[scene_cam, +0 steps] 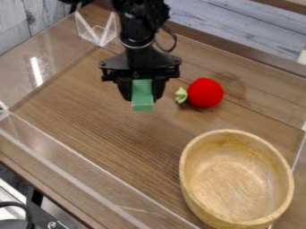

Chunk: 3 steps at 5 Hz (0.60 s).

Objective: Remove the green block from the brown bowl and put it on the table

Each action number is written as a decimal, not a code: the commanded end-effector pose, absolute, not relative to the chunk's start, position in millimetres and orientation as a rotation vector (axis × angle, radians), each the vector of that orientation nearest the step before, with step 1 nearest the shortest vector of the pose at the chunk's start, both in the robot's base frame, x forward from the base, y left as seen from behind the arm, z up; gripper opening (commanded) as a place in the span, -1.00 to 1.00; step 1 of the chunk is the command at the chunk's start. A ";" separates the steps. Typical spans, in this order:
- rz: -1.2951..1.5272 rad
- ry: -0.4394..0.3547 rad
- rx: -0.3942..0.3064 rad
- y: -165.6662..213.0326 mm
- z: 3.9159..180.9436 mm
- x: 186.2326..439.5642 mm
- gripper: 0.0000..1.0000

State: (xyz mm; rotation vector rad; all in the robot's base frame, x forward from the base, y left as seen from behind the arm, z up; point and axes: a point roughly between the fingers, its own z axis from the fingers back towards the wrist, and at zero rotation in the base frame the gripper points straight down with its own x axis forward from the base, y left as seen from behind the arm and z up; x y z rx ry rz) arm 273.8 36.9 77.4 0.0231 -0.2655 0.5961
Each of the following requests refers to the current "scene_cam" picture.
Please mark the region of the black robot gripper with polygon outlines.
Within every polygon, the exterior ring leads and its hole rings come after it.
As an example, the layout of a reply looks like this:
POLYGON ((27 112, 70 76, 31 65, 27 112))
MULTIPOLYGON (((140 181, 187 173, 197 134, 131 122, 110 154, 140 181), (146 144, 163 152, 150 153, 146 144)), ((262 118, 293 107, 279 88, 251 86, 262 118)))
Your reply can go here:
POLYGON ((119 79, 152 79, 152 98, 158 100, 164 94, 166 80, 179 77, 180 64, 180 57, 163 53, 154 47, 127 48, 119 55, 99 63, 102 81, 116 82, 120 95, 131 101, 132 83, 119 79))

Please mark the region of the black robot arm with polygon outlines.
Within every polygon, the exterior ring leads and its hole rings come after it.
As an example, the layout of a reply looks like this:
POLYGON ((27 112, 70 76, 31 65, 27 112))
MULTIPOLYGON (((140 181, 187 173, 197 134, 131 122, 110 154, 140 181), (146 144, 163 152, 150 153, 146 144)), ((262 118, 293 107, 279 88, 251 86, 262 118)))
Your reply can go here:
POLYGON ((150 80, 152 101, 162 98, 166 82, 180 76, 182 58, 156 45, 155 34, 163 30, 176 40, 176 34, 164 26, 170 6, 164 0, 111 0, 119 16, 119 41, 124 51, 99 63, 102 81, 112 81, 127 101, 132 99, 132 82, 150 80))

